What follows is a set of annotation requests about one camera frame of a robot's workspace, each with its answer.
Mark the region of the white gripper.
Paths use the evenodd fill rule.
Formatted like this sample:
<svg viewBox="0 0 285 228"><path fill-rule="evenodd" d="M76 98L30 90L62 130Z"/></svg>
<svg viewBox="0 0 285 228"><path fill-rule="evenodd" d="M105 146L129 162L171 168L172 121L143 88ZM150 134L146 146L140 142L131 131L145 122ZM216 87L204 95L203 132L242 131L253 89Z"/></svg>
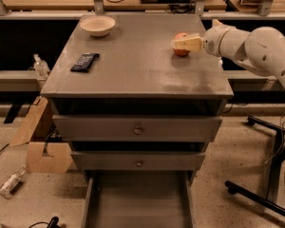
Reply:
<svg viewBox="0 0 285 228"><path fill-rule="evenodd" d="M233 57L235 55L228 32L235 30L233 26L221 23L218 19L212 21L212 27L203 35L203 48L217 57ZM202 39L198 33L182 33L181 37L172 41L176 50L201 51Z"/></svg>

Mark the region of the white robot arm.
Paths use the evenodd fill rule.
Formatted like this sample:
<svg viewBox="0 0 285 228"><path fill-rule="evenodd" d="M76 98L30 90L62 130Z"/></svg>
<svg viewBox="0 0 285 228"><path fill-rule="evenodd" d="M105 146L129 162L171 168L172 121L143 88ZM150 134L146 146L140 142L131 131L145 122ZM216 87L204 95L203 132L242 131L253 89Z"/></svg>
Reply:
<svg viewBox="0 0 285 228"><path fill-rule="evenodd" d="M285 89L285 36L277 29L242 30L212 22L203 36L188 34L173 39L174 50L201 51L224 57L258 76L275 76Z"/></svg>

